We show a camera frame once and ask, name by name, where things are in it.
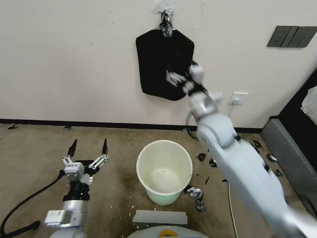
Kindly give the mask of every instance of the black cloth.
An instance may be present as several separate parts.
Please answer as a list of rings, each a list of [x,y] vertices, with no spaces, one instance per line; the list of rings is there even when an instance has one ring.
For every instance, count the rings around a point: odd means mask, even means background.
[[[142,91],[173,101],[182,99],[182,87],[166,80],[166,70],[185,76],[193,59],[194,43],[178,30],[173,30],[170,38],[161,30],[151,30],[136,38],[136,48]]]

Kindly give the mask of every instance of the floor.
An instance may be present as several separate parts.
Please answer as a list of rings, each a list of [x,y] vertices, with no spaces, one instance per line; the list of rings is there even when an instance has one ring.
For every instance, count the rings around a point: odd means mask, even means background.
[[[90,187],[88,219],[85,232],[88,237],[127,237],[137,230],[132,218],[136,209],[186,212],[188,228],[209,237],[234,237],[229,210],[227,183],[218,168],[209,165],[210,152],[183,131],[132,130],[113,128],[73,127],[63,130],[54,126],[19,125],[7,130],[9,125],[0,124],[0,220],[21,200],[52,182],[63,169],[62,156],[67,154],[74,139],[78,139],[74,159],[96,159],[101,154],[107,138],[109,161],[94,175]],[[272,170],[283,171],[277,163],[269,162],[268,148],[258,134],[242,134],[243,138],[259,141],[260,154]],[[146,195],[136,174],[136,160],[144,146],[159,139],[169,139],[181,144],[193,161],[191,185],[204,192],[206,212],[195,208],[194,200],[185,194],[172,205],[155,205]],[[206,153],[201,162],[196,156]],[[305,210],[289,184],[286,176],[279,180],[286,200],[292,207]],[[28,225],[35,220],[43,221],[48,210],[62,208],[62,198],[68,192],[66,178],[36,196],[18,209],[9,219],[6,231]],[[271,237],[263,219],[246,208],[232,191],[232,206],[239,237]],[[53,229],[43,225],[36,231],[19,237],[49,237]]]

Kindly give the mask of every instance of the wall outlet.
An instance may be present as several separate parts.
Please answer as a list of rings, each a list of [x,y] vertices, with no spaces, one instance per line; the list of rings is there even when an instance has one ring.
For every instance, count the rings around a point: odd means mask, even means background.
[[[249,93],[234,92],[229,100],[229,104],[242,105]]]
[[[285,40],[291,26],[277,26],[275,31],[267,44],[268,47],[280,47]]]

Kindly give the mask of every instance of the power cord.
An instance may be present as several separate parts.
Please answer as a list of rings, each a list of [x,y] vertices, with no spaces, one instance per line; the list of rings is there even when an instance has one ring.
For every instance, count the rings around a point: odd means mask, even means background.
[[[194,140],[197,140],[199,141],[199,139],[197,138],[197,136],[194,136],[192,133],[191,133],[191,130],[189,129],[189,120],[192,116],[192,112],[190,111],[188,114],[187,114],[187,117],[186,117],[186,131],[187,133],[190,135],[191,138],[193,138]]]
[[[228,117],[230,118],[232,110],[234,108],[234,104],[232,104],[230,111],[228,113]],[[231,193],[230,193],[230,184],[228,182],[228,198],[229,198],[229,207],[230,207],[230,214],[231,214],[231,219],[232,219],[232,224],[233,224],[233,229],[234,229],[234,235],[235,238],[238,238],[238,232],[237,232],[237,227],[235,226],[235,220],[233,216],[233,211],[232,211],[232,203],[231,203]]]
[[[1,223],[0,226],[0,238],[11,238],[11,237],[15,237],[17,235],[20,235],[22,233],[25,233],[29,230],[36,230],[37,228],[39,228],[41,222],[39,220],[33,222],[32,224],[22,227],[20,229],[17,229],[15,231],[12,231],[10,233],[5,233],[4,231],[4,226],[7,222],[7,220],[10,218],[10,216],[19,208],[21,207],[24,203],[26,203],[27,201],[29,201],[30,199],[32,199],[33,197],[35,197],[36,195],[40,194],[41,192],[45,191],[46,189],[48,189],[49,187],[53,186],[55,183],[57,183],[63,176],[65,175],[63,170],[59,171],[59,175],[57,177],[57,179],[55,179],[52,183],[50,183],[49,185],[47,185],[46,187],[40,189],[39,191],[37,191],[36,193],[33,193],[31,196],[29,196],[28,198],[24,199],[22,202],[20,202],[15,208],[13,208],[8,215],[4,218],[3,222]]]
[[[234,216],[233,216],[233,211],[232,211],[231,193],[230,193],[229,182],[228,182],[228,197],[229,197],[229,206],[230,206],[231,219],[232,219],[232,224],[233,224],[233,229],[234,229],[234,235],[235,235],[235,238],[238,238],[237,227],[235,226],[235,221],[234,221]]]

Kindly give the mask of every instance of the debris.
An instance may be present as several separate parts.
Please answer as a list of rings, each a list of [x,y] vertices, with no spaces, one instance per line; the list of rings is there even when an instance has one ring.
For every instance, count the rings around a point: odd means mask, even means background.
[[[205,157],[206,157],[206,154],[200,153],[197,158],[198,158],[199,161],[202,162],[202,161],[204,161]]]
[[[276,176],[278,176],[278,177],[283,177],[283,174],[282,174],[281,171],[279,171],[278,169],[276,169],[276,170],[274,171],[274,174],[275,174]]]
[[[197,208],[198,211],[200,211],[200,212],[205,212],[206,211],[205,204],[204,204],[204,202],[202,200],[197,199],[195,201],[195,205],[196,205],[196,208]]]
[[[208,176],[207,180],[205,181],[205,185],[207,185],[209,178],[210,178],[210,176]]]
[[[253,148],[257,151],[258,154],[260,154],[260,151],[258,148],[256,148],[256,147],[253,147]]]
[[[193,186],[187,185],[184,189],[186,195],[189,195],[191,198],[202,199],[204,193],[199,188],[195,188]]]
[[[185,192],[186,195],[189,195],[191,198],[195,198],[196,199],[195,206],[196,206],[196,209],[198,211],[200,211],[200,212],[206,211],[204,202],[202,201],[202,198],[203,198],[204,194],[201,191],[201,189],[192,187],[190,185],[187,185],[187,187],[184,189],[184,192]]]
[[[254,143],[255,147],[257,147],[257,148],[262,147],[261,143],[258,142],[257,140],[253,140],[253,143]]]
[[[271,162],[277,162],[277,159],[276,159],[273,155],[271,155],[270,153],[268,153],[268,154],[266,155],[266,157],[267,157],[267,159],[268,159],[269,161],[271,161]]]
[[[249,141],[249,143],[250,143],[250,144],[253,146],[253,148],[257,151],[257,153],[260,154],[259,149],[258,149],[256,146],[254,146],[250,141]]]
[[[218,166],[217,166],[217,161],[214,160],[214,159],[212,159],[212,158],[209,160],[209,165],[210,165],[211,167],[218,167]]]
[[[64,131],[70,131],[71,128],[72,128],[71,126],[65,126],[65,127],[63,127],[63,130],[64,130]]]
[[[13,124],[12,126],[10,126],[10,127],[8,128],[8,130],[14,130],[14,129],[16,129],[17,127],[18,127],[17,124]]]

